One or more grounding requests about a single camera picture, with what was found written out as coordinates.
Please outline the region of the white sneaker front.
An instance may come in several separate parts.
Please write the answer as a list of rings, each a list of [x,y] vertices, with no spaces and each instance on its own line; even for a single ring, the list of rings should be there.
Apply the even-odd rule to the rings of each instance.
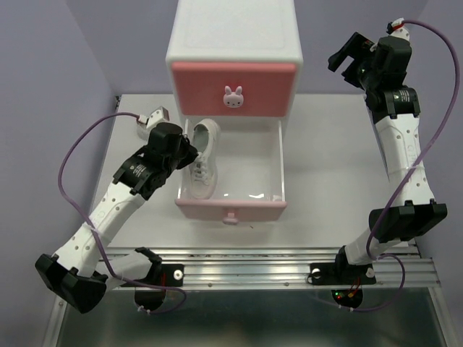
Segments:
[[[197,150],[197,157],[189,166],[189,193],[194,199],[206,200],[215,192],[220,135],[221,128],[212,119],[203,119],[193,128],[192,146]]]

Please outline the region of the white sneaker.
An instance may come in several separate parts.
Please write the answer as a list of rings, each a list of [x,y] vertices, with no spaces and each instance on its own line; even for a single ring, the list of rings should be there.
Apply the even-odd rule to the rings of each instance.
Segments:
[[[215,192],[220,135],[221,128],[212,119],[203,119],[193,128],[192,146],[197,150],[197,157],[189,166],[189,193],[194,199],[206,200]]]
[[[140,139],[147,141],[149,137],[149,131],[145,124],[137,123],[136,126],[137,135]]]

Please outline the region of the pink top drawer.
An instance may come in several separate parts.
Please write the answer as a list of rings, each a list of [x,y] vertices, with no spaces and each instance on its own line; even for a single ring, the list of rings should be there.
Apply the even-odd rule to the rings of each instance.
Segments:
[[[188,62],[171,64],[185,116],[284,117],[297,66],[290,63]]]

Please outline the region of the light pink bottom drawer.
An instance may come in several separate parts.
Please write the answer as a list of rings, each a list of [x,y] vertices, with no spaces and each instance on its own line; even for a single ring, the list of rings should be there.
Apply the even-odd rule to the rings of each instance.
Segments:
[[[278,220],[287,206],[282,121],[243,116],[213,120],[221,128],[216,188],[206,200],[195,198],[190,172],[184,169],[176,205],[186,218],[227,225]]]

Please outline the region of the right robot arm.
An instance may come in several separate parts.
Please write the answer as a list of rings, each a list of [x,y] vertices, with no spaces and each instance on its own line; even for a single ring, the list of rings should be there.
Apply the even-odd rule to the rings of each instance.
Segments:
[[[447,206],[436,202],[419,158],[419,99],[415,89],[404,84],[411,55],[405,34],[390,34],[374,43],[354,33],[328,60],[329,70],[335,72],[352,58],[342,75],[365,92],[392,198],[389,207],[372,210],[368,229],[339,250],[331,272],[341,282],[369,276],[373,258],[426,234],[447,216]]]

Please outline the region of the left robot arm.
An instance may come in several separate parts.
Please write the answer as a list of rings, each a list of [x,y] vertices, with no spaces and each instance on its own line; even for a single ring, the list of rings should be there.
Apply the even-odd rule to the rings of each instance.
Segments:
[[[161,188],[175,170],[191,164],[197,150],[182,128],[169,122],[155,125],[148,142],[116,171],[93,212],[77,232],[53,254],[35,262],[46,287],[79,313],[94,309],[105,294],[123,285],[145,287],[157,294],[158,303],[139,305],[148,314],[159,310],[167,291],[184,293],[173,270],[146,247],[110,260],[105,252],[128,219]]]

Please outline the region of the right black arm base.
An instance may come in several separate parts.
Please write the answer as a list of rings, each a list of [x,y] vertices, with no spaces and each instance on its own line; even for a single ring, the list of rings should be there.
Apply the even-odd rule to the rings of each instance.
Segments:
[[[359,309],[363,300],[362,286],[376,284],[375,271],[369,265],[337,265],[335,262],[309,264],[307,282],[314,286],[332,286],[334,302],[352,311]]]

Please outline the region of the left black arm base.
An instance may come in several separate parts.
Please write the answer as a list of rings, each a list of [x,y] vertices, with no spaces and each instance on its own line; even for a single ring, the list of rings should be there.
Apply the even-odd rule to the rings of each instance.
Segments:
[[[149,288],[151,291],[135,292],[134,300],[137,309],[148,315],[173,312],[179,309],[187,300],[187,293],[182,289],[184,281],[184,265],[181,263],[163,264],[160,256],[146,247],[138,247],[135,254],[150,262],[150,267],[143,278],[136,279],[139,284],[124,284],[135,288]],[[175,291],[181,299],[172,307],[162,309],[167,299],[167,292]]]

